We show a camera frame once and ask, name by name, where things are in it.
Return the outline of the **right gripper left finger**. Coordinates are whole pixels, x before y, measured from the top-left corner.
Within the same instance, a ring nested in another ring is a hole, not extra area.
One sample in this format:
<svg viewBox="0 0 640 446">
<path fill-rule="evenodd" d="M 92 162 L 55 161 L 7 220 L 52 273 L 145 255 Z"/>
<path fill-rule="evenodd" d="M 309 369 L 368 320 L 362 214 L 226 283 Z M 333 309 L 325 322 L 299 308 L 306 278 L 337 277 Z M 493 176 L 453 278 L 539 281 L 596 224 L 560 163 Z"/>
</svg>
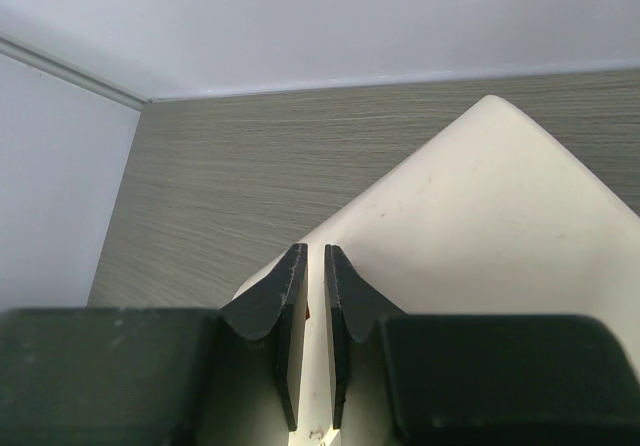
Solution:
<svg viewBox="0 0 640 446">
<path fill-rule="evenodd" d="M 269 350 L 265 383 L 275 388 L 286 429 L 298 427 L 305 322 L 308 246 L 295 243 L 271 271 L 221 309 L 233 332 Z"/>
</svg>

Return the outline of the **cream cylindrical drawer organizer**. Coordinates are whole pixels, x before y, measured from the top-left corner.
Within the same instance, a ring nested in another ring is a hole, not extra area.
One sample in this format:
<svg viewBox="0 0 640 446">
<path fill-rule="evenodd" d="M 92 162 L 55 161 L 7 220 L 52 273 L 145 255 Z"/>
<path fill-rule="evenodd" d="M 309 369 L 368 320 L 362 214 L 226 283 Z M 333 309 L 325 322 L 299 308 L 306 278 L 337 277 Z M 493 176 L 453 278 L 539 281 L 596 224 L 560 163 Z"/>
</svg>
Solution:
<svg viewBox="0 0 640 446">
<path fill-rule="evenodd" d="M 244 340 L 202 445 L 635 445 L 639 219 L 547 131 L 488 96 L 304 236 L 298 427 Z M 405 314 L 351 349 L 332 426 L 324 248 Z"/>
</svg>

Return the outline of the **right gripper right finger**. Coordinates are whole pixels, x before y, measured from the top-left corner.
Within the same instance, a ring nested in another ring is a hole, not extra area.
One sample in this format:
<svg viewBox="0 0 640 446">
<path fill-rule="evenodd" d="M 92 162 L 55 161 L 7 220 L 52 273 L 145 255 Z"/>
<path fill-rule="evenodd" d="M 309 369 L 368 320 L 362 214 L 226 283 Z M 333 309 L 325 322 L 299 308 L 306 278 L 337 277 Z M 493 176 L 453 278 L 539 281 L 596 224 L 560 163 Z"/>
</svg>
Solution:
<svg viewBox="0 0 640 446">
<path fill-rule="evenodd" d="M 343 249 L 324 248 L 324 281 L 332 426 L 343 427 L 349 387 L 360 376 L 351 349 L 366 342 L 379 320 L 405 312 L 363 279 Z"/>
</svg>

